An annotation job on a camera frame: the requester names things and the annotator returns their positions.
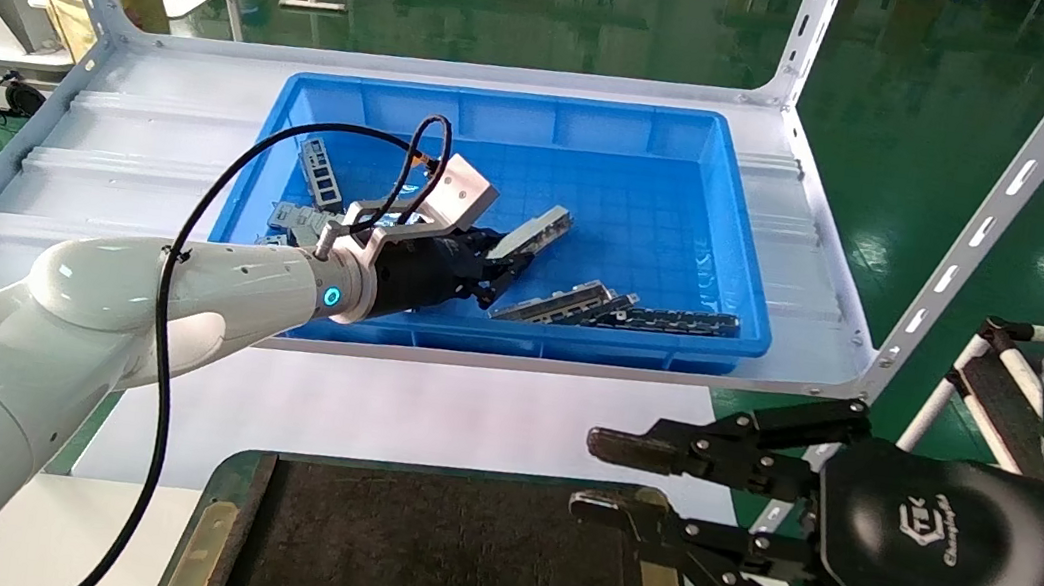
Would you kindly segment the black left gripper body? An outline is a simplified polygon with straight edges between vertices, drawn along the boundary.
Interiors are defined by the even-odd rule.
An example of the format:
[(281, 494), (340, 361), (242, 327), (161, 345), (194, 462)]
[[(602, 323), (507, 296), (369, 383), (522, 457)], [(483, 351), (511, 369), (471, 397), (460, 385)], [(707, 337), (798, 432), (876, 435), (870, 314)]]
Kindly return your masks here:
[(382, 247), (374, 269), (376, 287), (367, 314), (385, 317), (484, 294), (492, 229), (474, 228)]

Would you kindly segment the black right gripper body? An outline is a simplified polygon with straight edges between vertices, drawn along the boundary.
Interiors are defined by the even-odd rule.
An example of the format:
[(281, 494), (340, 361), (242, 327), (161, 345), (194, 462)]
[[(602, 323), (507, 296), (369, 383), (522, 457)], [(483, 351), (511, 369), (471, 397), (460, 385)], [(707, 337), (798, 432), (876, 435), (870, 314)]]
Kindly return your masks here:
[(820, 474), (820, 557), (839, 586), (1044, 586), (1044, 486), (873, 437)]

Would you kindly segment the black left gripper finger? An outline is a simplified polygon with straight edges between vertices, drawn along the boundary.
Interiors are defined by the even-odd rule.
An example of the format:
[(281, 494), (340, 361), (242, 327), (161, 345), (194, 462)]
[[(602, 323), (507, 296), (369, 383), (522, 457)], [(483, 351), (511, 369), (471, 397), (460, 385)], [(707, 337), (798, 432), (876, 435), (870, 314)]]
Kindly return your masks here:
[(472, 247), (476, 258), (490, 261), (500, 261), (514, 254), (514, 242), (507, 241), (506, 234), (484, 228), (474, 228)]
[(488, 310), (491, 308), (528, 267), (527, 262), (498, 258), (482, 262), (475, 294), (476, 305), (479, 309)]

